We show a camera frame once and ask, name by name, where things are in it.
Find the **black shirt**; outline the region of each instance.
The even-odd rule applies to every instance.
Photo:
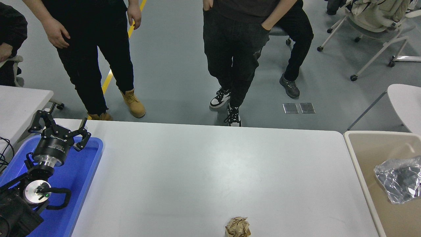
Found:
[[[42,0],[52,17],[61,23],[92,20],[97,14],[126,11],[124,0]]]
[[[262,23],[280,0],[214,0],[213,7],[224,17],[244,23]]]
[[[13,47],[12,57],[27,38],[27,21],[25,17],[9,5],[0,3],[0,44]]]

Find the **metal floor plate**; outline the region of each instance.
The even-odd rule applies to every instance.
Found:
[[[316,113],[313,107],[313,103],[300,103],[302,113]]]
[[[295,103],[286,103],[282,105],[284,106],[284,111],[286,114],[298,113],[297,105]]]

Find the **brown paper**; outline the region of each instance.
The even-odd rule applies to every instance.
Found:
[[[246,221],[247,217],[231,218],[228,225],[225,227],[225,237],[248,237],[251,232],[248,228],[250,225]]]

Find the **floor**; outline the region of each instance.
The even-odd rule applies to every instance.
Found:
[[[25,87],[54,91],[54,99],[62,101],[64,110],[56,110],[54,117],[81,119],[85,108],[69,81],[54,47],[48,42],[42,25],[29,9],[16,0],[3,0],[25,15],[28,39],[19,50],[24,62]],[[209,108],[210,100],[219,89],[218,82],[209,75],[203,52],[202,3],[197,0],[148,0],[143,10],[141,27],[131,39],[136,94],[147,109],[142,119],[130,115],[121,98],[115,80],[105,94],[109,112],[118,121],[153,123],[203,124],[226,126],[226,109]],[[392,45],[362,74],[351,82],[355,74],[382,47],[380,41],[353,39],[358,33],[344,24],[340,32],[324,47],[316,48],[328,37],[326,30],[342,16],[326,12],[325,1],[305,1],[304,10],[311,21],[314,40],[301,67],[297,86],[299,99],[293,100],[279,85],[279,77],[286,68],[290,48],[286,37],[272,36],[263,48],[260,66],[240,107],[245,127],[334,130],[346,128],[391,84],[421,86],[420,63],[397,62],[387,67],[399,44]],[[416,28],[407,33],[411,37],[404,55],[421,55],[421,17],[409,20]],[[105,80],[109,67],[99,55],[100,69]],[[311,102],[315,114],[285,114],[283,103]],[[385,130],[407,132],[384,97],[354,130]]]

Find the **robotic arm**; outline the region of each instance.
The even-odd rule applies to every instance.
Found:
[[[40,216],[43,210],[59,210],[70,201],[70,189],[53,188],[48,179],[54,174],[54,167],[64,165],[70,148],[81,151],[91,134],[85,129],[87,118],[73,132],[57,125],[51,115],[54,107],[50,111],[38,110],[34,115],[28,132],[39,133],[41,119],[45,129],[35,151],[26,156],[28,171],[0,187],[0,236],[27,236],[44,221]],[[78,135],[82,135],[82,140],[75,143]],[[66,194],[63,204],[49,205],[52,193]]]

